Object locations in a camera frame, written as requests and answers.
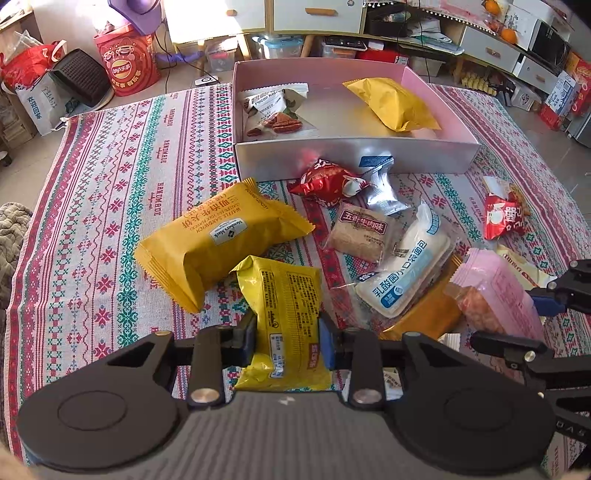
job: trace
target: red snack package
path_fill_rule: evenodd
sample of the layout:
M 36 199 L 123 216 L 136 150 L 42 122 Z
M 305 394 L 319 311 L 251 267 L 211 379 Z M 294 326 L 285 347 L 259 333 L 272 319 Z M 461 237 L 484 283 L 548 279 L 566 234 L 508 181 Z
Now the red snack package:
M 486 198 L 484 238 L 492 240 L 511 231 L 524 234 L 521 204 L 503 200 L 496 195 L 489 195 Z
M 343 167 L 318 159 L 299 183 L 287 186 L 290 193 L 309 197 L 324 207 L 338 205 L 343 198 L 357 195 L 369 183 Z

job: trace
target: open box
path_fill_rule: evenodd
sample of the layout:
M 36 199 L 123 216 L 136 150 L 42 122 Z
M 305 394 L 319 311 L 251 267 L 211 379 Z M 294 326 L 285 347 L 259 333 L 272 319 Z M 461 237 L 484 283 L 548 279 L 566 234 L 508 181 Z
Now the open box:
M 422 98 L 441 130 L 396 133 L 342 83 L 388 77 Z M 318 129 L 316 138 L 244 141 L 239 92 L 285 83 L 308 83 L 297 115 Z M 392 155 L 393 173 L 465 173 L 479 144 L 446 103 L 411 69 L 380 61 L 295 58 L 236 63 L 233 79 L 233 139 L 241 177 L 257 181 L 299 178 L 316 159 L 361 173 L 371 157 Z

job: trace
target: yellow bread package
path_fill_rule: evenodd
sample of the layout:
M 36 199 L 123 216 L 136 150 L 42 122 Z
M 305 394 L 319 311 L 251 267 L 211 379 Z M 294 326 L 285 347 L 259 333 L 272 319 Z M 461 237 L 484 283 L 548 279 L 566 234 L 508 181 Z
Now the yellow bread package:
M 462 312 L 455 300 L 443 293 L 450 278 L 462 264 L 452 255 L 443 265 L 441 276 L 425 292 L 425 295 L 402 318 L 379 334 L 384 340 L 400 340 L 404 332 L 420 332 L 437 340 L 453 330 L 459 323 Z
M 234 270 L 256 313 L 256 348 L 236 384 L 242 390 L 326 390 L 332 376 L 318 338 L 320 270 L 252 255 Z
M 419 128 L 441 130 L 425 102 L 392 79 L 352 80 L 343 85 L 367 103 L 384 125 L 395 132 Z
M 247 255 L 312 230 L 293 208 L 266 199 L 246 179 L 144 238 L 135 259 L 182 308 L 197 313 L 205 291 Z

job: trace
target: snack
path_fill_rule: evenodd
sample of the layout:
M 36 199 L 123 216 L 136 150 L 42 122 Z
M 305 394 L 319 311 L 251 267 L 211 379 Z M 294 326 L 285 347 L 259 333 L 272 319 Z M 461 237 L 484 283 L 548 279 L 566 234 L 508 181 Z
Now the snack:
M 295 112 L 307 94 L 307 83 L 290 83 L 241 92 L 240 98 L 246 115 L 245 140 L 268 140 L 277 135 L 302 130 L 304 122 Z M 306 130 L 316 131 L 310 124 L 306 124 Z
M 228 187 L 144 238 L 135 259 L 185 310 L 247 255 L 307 235 L 314 225 L 293 208 L 261 196 L 254 179 Z
M 287 190 L 301 197 L 311 198 L 324 207 L 333 207 L 341 199 L 357 195 L 368 185 L 359 175 L 318 159 L 302 175 L 300 182 L 288 185 Z
M 524 234 L 521 204 L 503 200 L 496 195 L 486 197 L 484 238 L 492 240 L 503 233 L 515 231 Z
M 324 247 L 377 263 L 390 250 L 393 221 L 381 213 L 342 202 Z
M 236 389 L 326 390 L 332 376 L 320 353 L 320 271 L 249 255 L 234 269 L 256 313 L 256 349 Z
M 394 164 L 394 158 L 377 167 L 372 168 L 362 175 L 369 186 L 364 188 L 359 196 L 365 200 L 367 208 L 383 215 L 392 215 L 396 212 L 410 208 L 407 203 L 401 202 L 390 184 L 388 170 Z
M 446 294 L 475 329 L 544 340 L 534 301 L 499 255 L 471 248 Z
M 392 319 L 403 313 L 425 280 L 441 269 L 441 259 L 450 253 L 452 242 L 440 228 L 439 216 L 422 201 L 417 219 L 387 258 L 381 272 L 360 277 L 357 295 L 374 310 Z
M 521 189 L 514 183 L 510 183 L 506 180 L 497 177 L 482 177 L 486 191 L 490 195 L 496 195 L 503 200 L 509 200 L 510 202 L 517 202 L 521 205 L 524 215 L 531 215 L 530 209 L 527 207 L 525 196 Z
M 352 80 L 343 85 L 367 103 L 384 125 L 395 132 L 441 129 L 425 102 L 392 79 Z
M 400 340 L 404 332 L 420 332 L 433 339 L 452 330 L 460 321 L 462 312 L 453 298 L 443 290 L 462 260 L 452 255 L 443 267 L 437 281 L 399 321 L 379 334 L 384 340 Z
M 519 280 L 519 283 L 521 283 L 521 286 L 526 290 L 531 290 L 534 287 L 546 288 L 548 283 L 557 278 L 538 270 L 525 258 L 516 254 L 505 245 L 498 245 L 496 247 L 496 253 L 507 260 L 510 269 L 515 274 L 517 280 Z

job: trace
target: red and green pattern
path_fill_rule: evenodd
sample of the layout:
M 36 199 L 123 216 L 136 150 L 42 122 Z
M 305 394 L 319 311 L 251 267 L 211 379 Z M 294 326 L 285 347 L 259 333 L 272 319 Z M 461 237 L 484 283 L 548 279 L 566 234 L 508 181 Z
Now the red and green pattern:
M 395 176 L 400 195 L 415 205 L 426 199 L 456 225 L 463 255 L 470 245 L 486 243 L 481 178 L 496 175 L 519 185 L 532 211 L 523 237 L 505 237 L 509 247 L 550 273 L 589 257 L 583 216 L 500 104 L 469 90 L 435 89 L 482 148 L 465 175 Z M 203 310 L 190 314 L 132 256 L 141 238 L 239 180 L 231 107 L 231 86 L 215 85 L 70 121 L 21 252 L 8 310 L 5 418 L 16 455 L 24 456 L 14 423 L 18 408 L 44 384 L 155 330 L 189 337 L 208 325 L 235 325 L 244 314 L 235 277 L 208 291 Z M 316 225 L 311 235 L 276 245 L 268 256 L 322 268 L 323 306 L 334 315 L 329 288 L 350 282 L 367 265 L 323 250 L 334 210 L 290 195 L 286 182 L 260 188 Z M 559 355 L 591 353 L 589 324 L 580 314 L 549 319 L 545 333 Z M 186 375 L 182 369 L 176 395 L 185 395 Z M 237 368 L 225 372 L 228 392 L 238 375 Z M 559 444 L 565 464 L 577 446 Z

